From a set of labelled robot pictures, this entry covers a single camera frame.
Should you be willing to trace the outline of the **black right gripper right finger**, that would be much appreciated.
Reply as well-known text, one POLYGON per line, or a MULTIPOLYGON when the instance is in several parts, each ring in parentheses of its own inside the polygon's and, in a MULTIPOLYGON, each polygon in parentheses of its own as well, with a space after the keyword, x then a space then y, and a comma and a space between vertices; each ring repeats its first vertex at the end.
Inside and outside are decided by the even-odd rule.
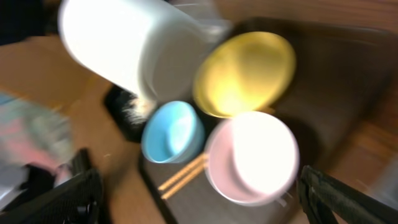
POLYGON ((335 215, 347 223, 397 223, 397 210, 311 166, 303 167, 297 193, 311 224, 337 223, 335 215))

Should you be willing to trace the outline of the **light blue bowl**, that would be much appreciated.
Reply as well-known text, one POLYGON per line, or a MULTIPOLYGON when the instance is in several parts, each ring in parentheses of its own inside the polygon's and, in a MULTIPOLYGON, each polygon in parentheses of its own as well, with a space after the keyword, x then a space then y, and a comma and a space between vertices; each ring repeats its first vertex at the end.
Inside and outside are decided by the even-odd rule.
POLYGON ((171 101, 148 120, 141 146, 148 161, 177 164, 194 159, 204 141, 204 125, 193 106, 184 101, 171 101))

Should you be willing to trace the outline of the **pink white bowl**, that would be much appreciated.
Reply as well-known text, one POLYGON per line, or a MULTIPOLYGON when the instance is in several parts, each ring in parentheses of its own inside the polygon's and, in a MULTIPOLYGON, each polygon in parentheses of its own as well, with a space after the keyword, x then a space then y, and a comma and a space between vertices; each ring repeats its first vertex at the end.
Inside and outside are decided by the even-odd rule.
POLYGON ((224 198, 256 207, 292 186, 300 162, 297 140, 273 115, 250 111, 220 122, 205 146, 206 177, 224 198))

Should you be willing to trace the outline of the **rice pile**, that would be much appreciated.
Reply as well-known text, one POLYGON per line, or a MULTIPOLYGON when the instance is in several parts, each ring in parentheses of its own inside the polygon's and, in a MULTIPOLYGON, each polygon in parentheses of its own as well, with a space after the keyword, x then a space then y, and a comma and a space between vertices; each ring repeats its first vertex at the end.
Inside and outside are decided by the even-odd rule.
POLYGON ((157 107, 157 102, 132 95, 123 107, 123 113, 131 124, 145 123, 157 107))

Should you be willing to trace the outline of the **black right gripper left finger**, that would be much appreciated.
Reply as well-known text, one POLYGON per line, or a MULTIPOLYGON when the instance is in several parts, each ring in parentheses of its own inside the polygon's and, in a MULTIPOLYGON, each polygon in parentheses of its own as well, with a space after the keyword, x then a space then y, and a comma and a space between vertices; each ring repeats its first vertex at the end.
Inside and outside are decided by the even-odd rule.
POLYGON ((1 214, 1 224, 99 223, 103 181, 95 169, 80 173, 58 187, 1 214))

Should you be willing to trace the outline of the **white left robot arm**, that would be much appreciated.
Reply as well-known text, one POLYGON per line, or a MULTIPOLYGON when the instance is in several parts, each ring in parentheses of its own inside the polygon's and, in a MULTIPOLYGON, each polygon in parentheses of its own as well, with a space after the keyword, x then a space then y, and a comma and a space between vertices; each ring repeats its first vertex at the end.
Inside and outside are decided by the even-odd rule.
POLYGON ((198 22, 160 0, 65 0, 58 28, 78 63, 159 103, 190 97, 207 49, 198 22))

